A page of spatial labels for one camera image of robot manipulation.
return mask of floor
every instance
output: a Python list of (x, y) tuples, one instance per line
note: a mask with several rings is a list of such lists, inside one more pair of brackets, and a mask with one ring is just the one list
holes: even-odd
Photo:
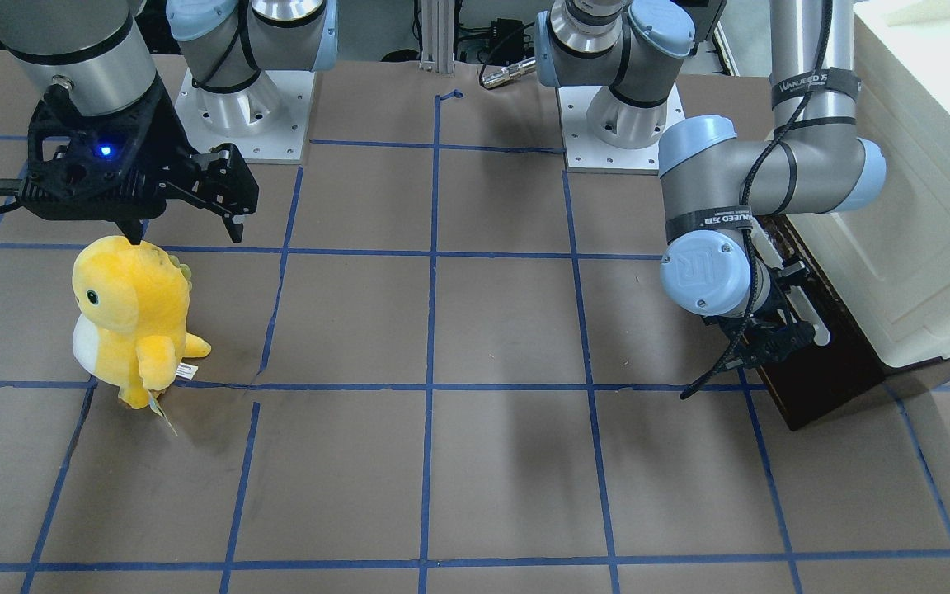
[[(772, 125), (763, 79), (679, 86)], [(0, 177), (35, 101), (0, 54)], [(325, 74), (243, 244), (150, 225), (214, 347), (178, 436), (68, 352), (112, 229), (0, 217), (0, 592), (950, 593), (950, 384), (796, 433), (755, 375), (680, 402), (724, 341), (659, 286), (661, 189), (564, 172), (557, 118), (463, 65)]]

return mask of plush toy tail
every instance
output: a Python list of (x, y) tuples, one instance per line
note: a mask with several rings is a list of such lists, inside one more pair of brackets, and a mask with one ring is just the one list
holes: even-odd
[(182, 353), (182, 357), (206, 357), (210, 352), (211, 345), (208, 345), (207, 341), (195, 334), (186, 334), (186, 349), (185, 352)]

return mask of stuffed dinosaur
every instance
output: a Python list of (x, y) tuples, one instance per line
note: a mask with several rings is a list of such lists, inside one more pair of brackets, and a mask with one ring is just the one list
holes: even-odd
[(174, 380), (182, 357), (211, 352), (186, 332), (189, 267), (161, 248), (122, 237), (87, 245), (72, 268), (79, 320), (72, 353), (83, 369), (114, 386), (131, 408), (163, 417), (156, 398)]

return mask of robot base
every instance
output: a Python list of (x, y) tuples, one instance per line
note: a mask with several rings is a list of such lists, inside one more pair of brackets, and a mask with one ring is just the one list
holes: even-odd
[(233, 143), (249, 163), (290, 165), (302, 162), (316, 75), (306, 71), (267, 71), (266, 74), (280, 91), (280, 101), (287, 110), (285, 117), (280, 118), (275, 128), (258, 135), (228, 138), (216, 134), (204, 123), (195, 94), (189, 91), (193, 84), (192, 72), (186, 71), (174, 107), (193, 148), (207, 152), (222, 143)]
[[(608, 145), (589, 129), (586, 118), (589, 104), (600, 87), (560, 87), (559, 120), (562, 123), (562, 142), (567, 150), (569, 172), (587, 173), (645, 173), (656, 176), (659, 172), (659, 145), (644, 149), (622, 149)], [(670, 91), (668, 117), (663, 132), (684, 119), (680, 94), (676, 86)]]

